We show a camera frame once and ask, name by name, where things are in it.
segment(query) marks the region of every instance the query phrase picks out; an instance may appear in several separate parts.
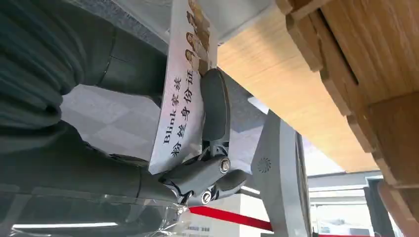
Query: gray sleeve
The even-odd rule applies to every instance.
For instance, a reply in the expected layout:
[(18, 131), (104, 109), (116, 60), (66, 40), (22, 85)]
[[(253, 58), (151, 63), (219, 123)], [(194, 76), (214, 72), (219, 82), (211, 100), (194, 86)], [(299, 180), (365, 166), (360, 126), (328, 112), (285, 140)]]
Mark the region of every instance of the gray sleeve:
[(0, 5), (0, 153), (65, 133), (62, 95), (78, 84), (162, 94), (166, 56), (102, 18), (58, 0)]
[(57, 0), (2, 0), (0, 27), (0, 183), (175, 201), (145, 169), (86, 146), (60, 111), (78, 84), (162, 93), (163, 54)]

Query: printed photo of people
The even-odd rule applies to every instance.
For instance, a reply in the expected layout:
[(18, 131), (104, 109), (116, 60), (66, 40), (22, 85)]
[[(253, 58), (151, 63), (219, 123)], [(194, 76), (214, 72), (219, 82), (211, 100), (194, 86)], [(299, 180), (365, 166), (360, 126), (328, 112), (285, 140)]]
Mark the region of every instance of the printed photo of people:
[(208, 71), (208, 50), (210, 47), (210, 22), (202, 13), (201, 7), (195, 0), (188, 0), (192, 13), (186, 11), (186, 18), (192, 26), (193, 31), (186, 33), (186, 40), (191, 49), (185, 50), (185, 57), (194, 71), (201, 75)]

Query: window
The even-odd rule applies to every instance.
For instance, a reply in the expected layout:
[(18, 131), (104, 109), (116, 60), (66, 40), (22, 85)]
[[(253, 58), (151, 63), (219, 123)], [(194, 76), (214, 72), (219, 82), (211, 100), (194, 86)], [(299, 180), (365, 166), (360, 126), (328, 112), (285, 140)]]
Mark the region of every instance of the window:
[(311, 224), (319, 234), (374, 236), (366, 204), (313, 205)]

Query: wooden ceiling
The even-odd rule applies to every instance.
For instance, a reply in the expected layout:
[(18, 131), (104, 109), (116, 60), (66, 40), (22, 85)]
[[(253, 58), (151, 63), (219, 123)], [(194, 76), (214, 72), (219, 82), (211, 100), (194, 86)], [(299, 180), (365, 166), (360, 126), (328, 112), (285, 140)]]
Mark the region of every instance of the wooden ceiling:
[(316, 55), (309, 67), (300, 50), (285, 16), (273, 8), (219, 47), (218, 65), (347, 172), (376, 170), (326, 90), (327, 81), (312, 72), (320, 69)]

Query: paper card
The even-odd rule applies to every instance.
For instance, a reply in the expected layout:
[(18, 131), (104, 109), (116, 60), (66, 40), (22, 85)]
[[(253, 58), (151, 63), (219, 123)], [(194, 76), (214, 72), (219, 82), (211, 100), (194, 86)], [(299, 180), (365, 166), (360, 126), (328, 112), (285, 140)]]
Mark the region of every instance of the paper card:
[(194, 0), (173, 0), (165, 91), (149, 163), (160, 173), (191, 157), (202, 142), (204, 106), (200, 81), (217, 66), (218, 37)]

